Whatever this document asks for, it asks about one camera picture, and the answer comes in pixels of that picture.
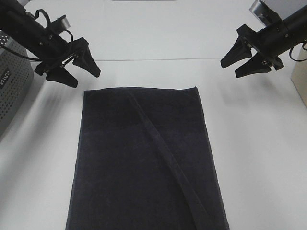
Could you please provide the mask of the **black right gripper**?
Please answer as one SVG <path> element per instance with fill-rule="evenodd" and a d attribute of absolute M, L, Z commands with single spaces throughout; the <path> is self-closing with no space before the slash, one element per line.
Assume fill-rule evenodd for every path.
<path fill-rule="evenodd" d="M 250 58 L 248 62 L 235 70 L 237 78 L 251 74 L 268 73 L 271 67 L 280 70 L 284 67 L 279 55 L 283 53 L 284 23 L 276 22 L 258 32 L 247 25 L 237 29 L 238 38 L 229 52 L 221 59 L 221 67 Z"/>

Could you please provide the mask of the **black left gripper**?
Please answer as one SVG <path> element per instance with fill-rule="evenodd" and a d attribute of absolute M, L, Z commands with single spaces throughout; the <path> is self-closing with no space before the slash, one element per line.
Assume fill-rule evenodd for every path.
<path fill-rule="evenodd" d="M 34 54 L 41 63 L 35 73 L 46 74 L 46 80 L 58 82 L 72 88 L 77 88 L 78 80 L 61 67 L 62 62 L 73 58 L 73 65 L 78 66 L 98 78 L 101 70 L 95 63 L 89 49 L 89 43 L 83 38 L 67 42 L 62 38 L 52 38 L 41 46 L 34 48 Z"/>

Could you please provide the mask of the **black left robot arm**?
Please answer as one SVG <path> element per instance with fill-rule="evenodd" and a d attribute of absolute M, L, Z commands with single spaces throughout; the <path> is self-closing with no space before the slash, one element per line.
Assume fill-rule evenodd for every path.
<path fill-rule="evenodd" d="M 39 65 L 35 73 L 45 75 L 48 81 L 76 88 L 77 79 L 65 69 L 69 62 L 95 77 L 100 76 L 101 70 L 90 53 L 89 43 L 83 37 L 67 42 L 60 36 L 62 32 L 68 32 L 69 27 L 65 15 L 51 21 L 43 9 L 31 14 L 16 0 L 0 2 L 0 28 L 36 56 Z"/>

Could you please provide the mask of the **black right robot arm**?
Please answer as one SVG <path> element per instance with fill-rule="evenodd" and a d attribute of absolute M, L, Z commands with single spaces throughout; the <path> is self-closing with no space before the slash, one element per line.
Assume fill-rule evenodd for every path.
<path fill-rule="evenodd" d="M 246 24 L 239 27 L 236 42 L 220 61 L 222 68 L 226 68 L 248 58 L 245 64 L 235 70 L 237 78 L 268 73 L 271 68 L 280 70 L 284 64 L 279 55 L 286 51 L 292 52 L 298 44 L 307 43 L 306 6 L 285 19 L 261 0 L 254 1 L 249 10 L 265 27 L 257 32 Z"/>

